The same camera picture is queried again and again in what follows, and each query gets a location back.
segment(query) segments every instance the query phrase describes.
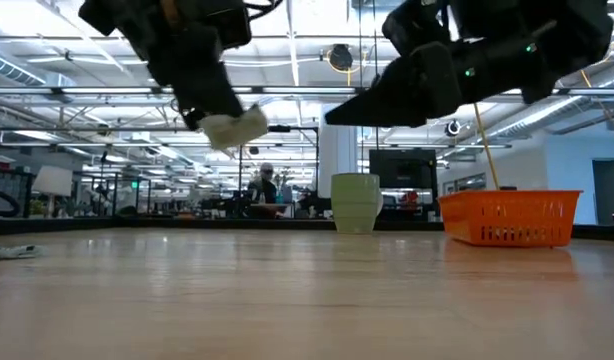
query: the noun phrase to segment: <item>wooden table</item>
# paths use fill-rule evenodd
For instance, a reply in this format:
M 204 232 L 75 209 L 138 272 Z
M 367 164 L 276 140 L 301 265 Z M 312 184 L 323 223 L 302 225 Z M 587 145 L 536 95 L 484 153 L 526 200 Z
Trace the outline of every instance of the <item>wooden table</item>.
M 110 229 L 0 237 L 0 359 L 614 359 L 614 243 Z

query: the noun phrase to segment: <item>orange plastic basket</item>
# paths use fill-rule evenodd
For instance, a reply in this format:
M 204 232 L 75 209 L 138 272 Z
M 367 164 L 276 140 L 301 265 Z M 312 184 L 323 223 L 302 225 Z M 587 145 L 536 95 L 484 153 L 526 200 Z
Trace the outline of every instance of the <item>orange plastic basket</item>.
M 478 246 L 567 246 L 582 191 L 463 191 L 439 198 L 448 236 Z

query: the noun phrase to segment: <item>white column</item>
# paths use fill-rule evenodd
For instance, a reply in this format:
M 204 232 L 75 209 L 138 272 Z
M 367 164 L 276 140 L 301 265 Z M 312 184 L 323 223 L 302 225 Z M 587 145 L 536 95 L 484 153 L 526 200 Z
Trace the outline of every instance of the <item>white column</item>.
M 320 117 L 320 165 L 318 196 L 331 198 L 331 177 L 358 172 L 358 140 L 356 126 L 332 126 L 325 122 L 325 113 L 336 105 L 323 104 Z

